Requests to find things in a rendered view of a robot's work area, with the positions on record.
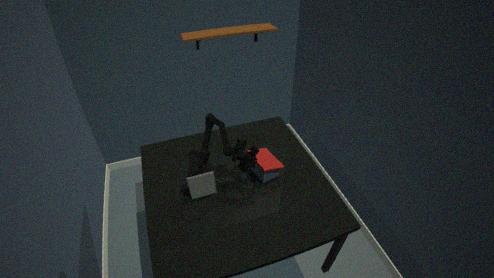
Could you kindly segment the red box lid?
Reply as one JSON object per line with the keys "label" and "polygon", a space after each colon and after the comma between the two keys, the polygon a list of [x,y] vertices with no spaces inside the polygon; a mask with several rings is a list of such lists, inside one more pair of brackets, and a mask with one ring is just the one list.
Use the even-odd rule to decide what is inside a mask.
{"label": "red box lid", "polygon": [[263,172],[276,171],[285,168],[267,148],[259,149],[256,158],[258,159],[256,160],[256,164]]}

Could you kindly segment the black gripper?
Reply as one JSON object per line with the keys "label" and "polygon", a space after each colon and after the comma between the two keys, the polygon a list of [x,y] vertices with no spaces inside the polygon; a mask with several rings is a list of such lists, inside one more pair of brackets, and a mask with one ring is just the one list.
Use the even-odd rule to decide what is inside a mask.
{"label": "black gripper", "polygon": [[[242,151],[242,152],[243,152],[243,151]],[[245,162],[245,161],[246,161],[246,157],[248,157],[248,156],[250,156],[250,157],[252,157],[252,156],[253,156],[254,158],[256,158],[256,155],[258,154],[258,152],[259,152],[259,149],[258,149],[255,145],[252,145],[252,147],[250,148],[250,152],[249,152],[249,153],[244,153],[244,152],[243,152],[243,153],[244,153],[244,158],[243,158],[243,160],[241,160],[241,161],[242,161],[242,162]],[[258,160],[258,159],[256,158],[256,160]],[[245,164],[244,164],[244,163],[242,164],[242,162],[240,162],[240,164],[238,165],[238,167],[239,167],[239,169],[240,169],[242,172],[245,172],[245,170],[246,170],[247,168],[245,167]]]}

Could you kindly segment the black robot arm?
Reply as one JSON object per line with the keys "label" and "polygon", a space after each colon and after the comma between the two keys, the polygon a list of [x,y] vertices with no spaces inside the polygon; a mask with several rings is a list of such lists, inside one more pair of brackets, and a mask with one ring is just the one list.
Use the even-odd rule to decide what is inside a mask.
{"label": "black robot arm", "polygon": [[[236,160],[241,161],[244,158],[244,153],[241,151],[245,150],[247,141],[237,139],[235,147],[231,147],[228,141],[225,124],[222,121],[216,119],[213,114],[209,113],[205,116],[205,132],[204,132],[202,147],[200,149],[198,160],[196,162],[200,174],[209,173],[209,169],[208,166],[206,165],[206,161],[209,159],[210,152],[208,152],[208,145],[209,145],[211,130],[214,124],[219,126],[219,130],[223,142],[223,154],[228,157],[232,156],[233,154],[231,158],[233,162],[236,162]],[[246,161],[243,163],[249,166],[250,168],[253,168],[256,164],[256,158],[254,158],[253,156],[252,157],[248,156],[246,157]]]}

